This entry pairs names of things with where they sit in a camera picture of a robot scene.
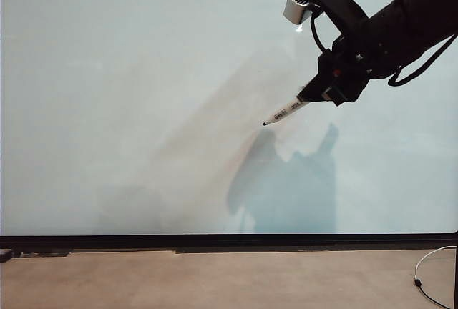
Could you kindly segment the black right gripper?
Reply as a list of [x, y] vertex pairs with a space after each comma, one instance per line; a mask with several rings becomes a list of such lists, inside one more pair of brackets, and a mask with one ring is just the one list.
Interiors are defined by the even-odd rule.
[[355, 102], [369, 83], [366, 70], [342, 34], [318, 58], [318, 74], [297, 94], [300, 102]]

